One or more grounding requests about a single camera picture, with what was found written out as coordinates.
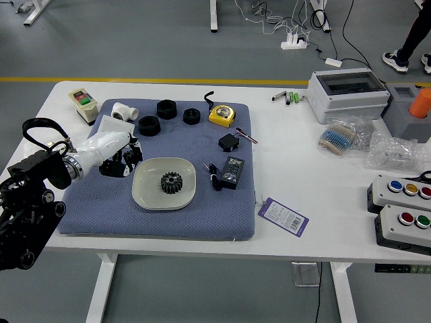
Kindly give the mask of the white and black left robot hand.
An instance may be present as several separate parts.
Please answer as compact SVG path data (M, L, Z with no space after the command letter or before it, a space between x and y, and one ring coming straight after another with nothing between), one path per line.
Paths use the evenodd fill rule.
M71 169L71 178L74 181L87 176L91 169L102 166L108 161L104 174L110 177L127 177L136 165L141 162L142 152L140 142L128 132L98 132L84 141L76 152L67 152L63 161Z

